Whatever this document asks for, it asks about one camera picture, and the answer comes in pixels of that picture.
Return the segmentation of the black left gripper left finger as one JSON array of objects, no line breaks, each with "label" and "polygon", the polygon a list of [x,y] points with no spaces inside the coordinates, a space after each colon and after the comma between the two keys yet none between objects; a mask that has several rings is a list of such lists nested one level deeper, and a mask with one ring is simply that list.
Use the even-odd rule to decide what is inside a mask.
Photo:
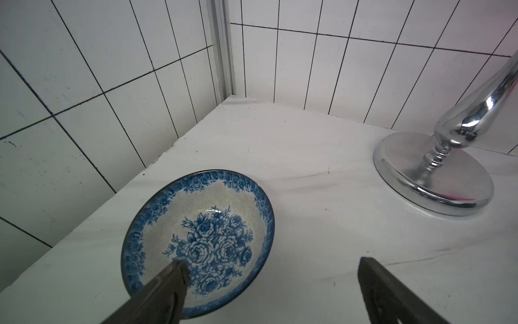
[{"label": "black left gripper left finger", "polygon": [[183,260],[170,263],[104,323],[179,323],[190,281]]}]

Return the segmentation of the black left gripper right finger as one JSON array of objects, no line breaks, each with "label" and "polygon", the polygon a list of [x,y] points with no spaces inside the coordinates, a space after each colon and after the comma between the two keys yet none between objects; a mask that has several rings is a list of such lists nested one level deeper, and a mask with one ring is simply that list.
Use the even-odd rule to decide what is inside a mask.
[{"label": "black left gripper right finger", "polygon": [[357,278],[371,323],[447,323],[372,257],[363,256]]}]

